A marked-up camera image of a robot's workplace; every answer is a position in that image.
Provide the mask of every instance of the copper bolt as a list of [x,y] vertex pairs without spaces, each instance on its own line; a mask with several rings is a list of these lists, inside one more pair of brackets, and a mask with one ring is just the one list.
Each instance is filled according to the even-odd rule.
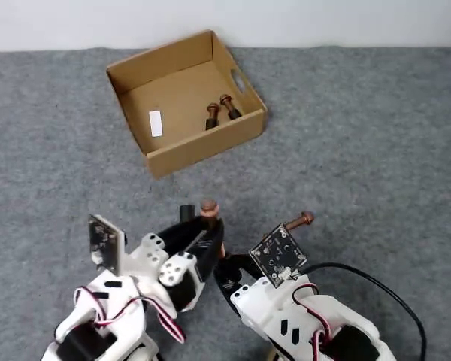
[[219,205],[213,199],[205,199],[201,202],[201,215],[203,217],[217,217],[219,215]]
[[234,105],[232,105],[231,103],[232,97],[228,96],[227,94],[222,94],[220,96],[220,104],[221,105],[225,105],[225,107],[227,108],[228,111],[233,111]]
[[[209,227],[212,228],[219,216],[219,205],[213,199],[205,199],[201,202],[201,216],[207,219]],[[224,243],[220,247],[220,258],[226,257],[226,249]]]
[[209,112],[209,119],[217,119],[217,114],[219,113],[220,106],[217,103],[210,103],[207,106],[207,111]]
[[290,231],[291,229],[297,228],[299,226],[303,226],[304,224],[311,224],[314,220],[314,215],[310,212],[301,212],[301,216],[296,218],[295,220],[291,220],[290,222],[284,225],[284,228]]

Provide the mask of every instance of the box handle hole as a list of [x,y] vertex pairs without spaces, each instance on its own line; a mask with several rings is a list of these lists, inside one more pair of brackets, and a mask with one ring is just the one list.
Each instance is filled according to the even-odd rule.
[[235,86],[239,89],[241,93],[244,93],[246,91],[246,84],[244,84],[244,81],[242,80],[241,74],[235,69],[231,70],[231,77],[232,80],[235,83]]

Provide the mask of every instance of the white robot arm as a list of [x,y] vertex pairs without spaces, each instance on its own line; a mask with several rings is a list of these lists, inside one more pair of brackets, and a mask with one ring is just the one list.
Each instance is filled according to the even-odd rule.
[[[312,221],[311,213],[303,213],[265,235],[248,255],[221,259],[214,276],[226,301],[246,326],[273,344],[274,361],[395,361],[371,321],[320,295],[299,271],[306,257],[289,230]],[[256,281],[241,284],[241,270]]]
[[184,343],[174,320],[178,312],[195,307],[219,259],[224,226],[216,216],[190,214],[183,220],[181,212],[183,222],[146,234],[128,254],[125,233],[90,215],[92,261],[105,270],[75,290],[74,310],[56,327],[42,361],[159,359],[159,348],[146,333],[149,306],[171,336]]

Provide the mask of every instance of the bolt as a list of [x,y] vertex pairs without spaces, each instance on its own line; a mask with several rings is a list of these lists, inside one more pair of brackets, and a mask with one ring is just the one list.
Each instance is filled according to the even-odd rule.
[[210,103],[207,106],[207,111],[209,112],[209,118],[217,118],[217,113],[219,113],[220,106],[217,103]]
[[228,111],[231,111],[232,109],[234,109],[234,105],[232,105],[231,101],[232,101],[232,97],[227,94],[222,94],[220,96],[220,104],[224,105]]
[[301,216],[296,218],[295,220],[291,220],[290,222],[284,225],[284,228],[290,231],[291,229],[297,228],[299,226],[303,226],[304,224],[311,224],[314,220],[314,215],[310,212],[301,212]]
[[217,206],[217,202],[213,199],[204,199],[201,203],[201,210],[204,212],[211,212]]
[[209,118],[205,122],[205,130],[215,128],[217,126],[217,114],[219,113],[220,106],[217,103],[210,103],[207,106],[209,112]]
[[229,119],[233,120],[242,116],[241,112],[238,111],[234,105],[232,105],[232,97],[227,94],[222,94],[220,96],[220,104],[224,105],[229,111]]

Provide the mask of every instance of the floor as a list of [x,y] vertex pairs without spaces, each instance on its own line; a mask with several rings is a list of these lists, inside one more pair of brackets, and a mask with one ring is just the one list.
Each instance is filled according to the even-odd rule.
[[[315,262],[357,266],[417,312],[428,359],[451,359],[451,49],[234,49],[270,117],[265,133],[161,180],[143,165],[104,69],[132,50],[0,53],[0,361],[40,359],[72,292],[96,275],[86,215],[143,234],[215,197],[227,248],[244,252],[302,210],[294,236]],[[323,293],[372,320],[399,360],[414,323],[341,271]],[[182,314],[185,345],[150,315],[169,360],[257,360],[268,344],[212,280]]]

